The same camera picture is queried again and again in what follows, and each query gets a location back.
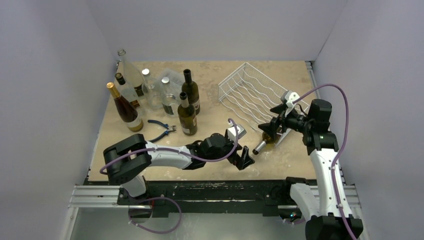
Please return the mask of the white wire wine rack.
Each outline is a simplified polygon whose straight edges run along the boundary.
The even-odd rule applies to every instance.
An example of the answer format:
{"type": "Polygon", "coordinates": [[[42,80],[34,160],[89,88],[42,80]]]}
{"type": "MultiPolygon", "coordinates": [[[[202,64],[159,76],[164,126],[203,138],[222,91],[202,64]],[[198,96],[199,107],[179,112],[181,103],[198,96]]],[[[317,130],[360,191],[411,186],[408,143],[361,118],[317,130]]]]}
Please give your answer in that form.
{"type": "Polygon", "coordinates": [[[234,114],[247,131],[243,141],[251,146],[262,138],[258,125],[275,117],[271,108],[282,103],[286,91],[302,95],[313,82],[304,61],[245,62],[218,84],[218,101],[234,114]]]}

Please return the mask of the dark green bottle silver cap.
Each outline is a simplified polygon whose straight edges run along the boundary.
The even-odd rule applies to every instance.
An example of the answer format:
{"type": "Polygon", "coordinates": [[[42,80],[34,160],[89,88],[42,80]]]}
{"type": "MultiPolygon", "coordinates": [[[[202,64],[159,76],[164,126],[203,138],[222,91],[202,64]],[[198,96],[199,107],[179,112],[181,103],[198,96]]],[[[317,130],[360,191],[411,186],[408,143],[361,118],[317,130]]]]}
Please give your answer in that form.
{"type": "Polygon", "coordinates": [[[198,131],[197,114],[195,107],[189,103],[188,95],[185,92],[179,94],[180,105],[177,108],[178,118],[183,133],[187,136],[193,136],[198,131]]]}

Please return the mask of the dark bottle black cap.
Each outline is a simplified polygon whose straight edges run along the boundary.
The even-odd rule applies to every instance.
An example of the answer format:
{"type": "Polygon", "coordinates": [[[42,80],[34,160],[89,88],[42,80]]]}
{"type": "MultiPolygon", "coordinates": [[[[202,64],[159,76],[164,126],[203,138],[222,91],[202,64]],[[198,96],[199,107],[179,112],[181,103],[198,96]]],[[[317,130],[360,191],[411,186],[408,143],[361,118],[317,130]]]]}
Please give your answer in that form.
{"type": "Polygon", "coordinates": [[[195,112],[198,115],[201,110],[199,87],[197,83],[193,81],[190,69],[184,69],[183,75],[185,82],[182,84],[181,90],[187,94],[188,102],[194,106],[195,112]]]}

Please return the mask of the round clear bottle silver cap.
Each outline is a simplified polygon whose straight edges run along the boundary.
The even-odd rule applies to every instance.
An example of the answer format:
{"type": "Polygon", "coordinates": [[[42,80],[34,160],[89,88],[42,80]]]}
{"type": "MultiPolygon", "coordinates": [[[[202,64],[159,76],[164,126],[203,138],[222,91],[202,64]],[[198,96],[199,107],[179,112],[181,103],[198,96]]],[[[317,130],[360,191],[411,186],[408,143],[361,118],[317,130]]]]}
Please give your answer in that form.
{"type": "Polygon", "coordinates": [[[147,99],[147,103],[152,110],[159,110],[162,108],[161,99],[161,86],[159,80],[157,80],[148,68],[144,68],[141,71],[144,79],[143,93],[147,99]]]}

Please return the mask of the amber bottle gold foil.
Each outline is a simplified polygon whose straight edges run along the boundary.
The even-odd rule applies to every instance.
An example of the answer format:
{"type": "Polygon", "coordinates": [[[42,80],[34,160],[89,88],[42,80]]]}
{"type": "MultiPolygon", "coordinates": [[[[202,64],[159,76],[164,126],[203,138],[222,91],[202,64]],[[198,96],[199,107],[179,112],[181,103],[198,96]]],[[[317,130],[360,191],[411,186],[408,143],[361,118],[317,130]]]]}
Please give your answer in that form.
{"type": "Polygon", "coordinates": [[[126,127],[132,132],[141,131],[144,127],[144,123],[138,111],[121,95],[113,82],[108,82],[106,87],[113,98],[118,115],[125,123],[126,127]]]}

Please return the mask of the square bottle gold black cap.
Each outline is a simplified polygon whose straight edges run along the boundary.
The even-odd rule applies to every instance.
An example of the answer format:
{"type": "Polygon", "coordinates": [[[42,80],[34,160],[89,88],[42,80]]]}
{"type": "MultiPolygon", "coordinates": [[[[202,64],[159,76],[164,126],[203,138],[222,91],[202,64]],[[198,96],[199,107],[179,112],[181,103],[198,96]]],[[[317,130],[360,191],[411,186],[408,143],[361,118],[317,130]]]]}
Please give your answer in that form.
{"type": "Polygon", "coordinates": [[[118,83],[118,90],[121,95],[127,99],[136,110],[140,110],[141,104],[135,89],[125,80],[120,72],[117,72],[114,77],[118,83]]]}

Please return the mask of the tall clear glass bottle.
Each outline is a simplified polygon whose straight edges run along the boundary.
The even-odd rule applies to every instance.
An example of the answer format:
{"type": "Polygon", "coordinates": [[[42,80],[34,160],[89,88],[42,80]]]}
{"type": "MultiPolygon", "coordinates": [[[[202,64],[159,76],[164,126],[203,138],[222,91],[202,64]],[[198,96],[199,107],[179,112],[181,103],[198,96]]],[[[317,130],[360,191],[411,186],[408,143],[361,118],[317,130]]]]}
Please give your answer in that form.
{"type": "Polygon", "coordinates": [[[133,86],[139,99],[146,98],[145,79],[140,70],[127,58],[126,51],[121,48],[117,51],[118,56],[121,58],[124,78],[133,86]]]}

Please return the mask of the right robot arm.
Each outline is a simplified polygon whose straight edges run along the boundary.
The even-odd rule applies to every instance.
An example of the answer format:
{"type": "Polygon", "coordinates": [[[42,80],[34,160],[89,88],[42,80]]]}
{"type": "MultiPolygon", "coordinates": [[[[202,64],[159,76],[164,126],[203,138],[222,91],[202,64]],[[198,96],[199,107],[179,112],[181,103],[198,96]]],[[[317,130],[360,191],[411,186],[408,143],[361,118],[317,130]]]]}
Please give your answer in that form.
{"type": "Polygon", "coordinates": [[[298,113],[291,102],[270,109],[277,116],[258,125],[274,140],[277,130],[302,133],[302,141],[312,162],[319,197],[316,198],[306,183],[289,184],[280,196],[288,204],[296,202],[305,220],[308,240],[357,240],[364,230],[361,219],[355,218],[345,194],[340,166],[337,162],[341,149],[337,137],[329,130],[332,105],[322,99],[312,100],[306,115],[298,113]]]}

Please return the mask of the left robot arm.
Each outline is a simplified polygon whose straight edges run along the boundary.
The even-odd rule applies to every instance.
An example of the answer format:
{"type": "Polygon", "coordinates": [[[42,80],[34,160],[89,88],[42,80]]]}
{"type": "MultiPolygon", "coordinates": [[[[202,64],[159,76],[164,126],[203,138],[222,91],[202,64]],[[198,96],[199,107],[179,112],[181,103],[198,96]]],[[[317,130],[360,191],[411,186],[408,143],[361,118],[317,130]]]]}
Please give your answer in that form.
{"type": "Polygon", "coordinates": [[[206,163],[228,160],[238,170],[243,170],[255,162],[249,155],[249,148],[238,144],[232,133],[214,133],[180,147],[157,145],[146,141],[142,134],[134,134],[106,148],[103,157],[105,165],[99,172],[107,175],[110,184],[122,186],[138,205],[149,199],[146,180],[139,175],[148,167],[196,170],[206,163]]]}

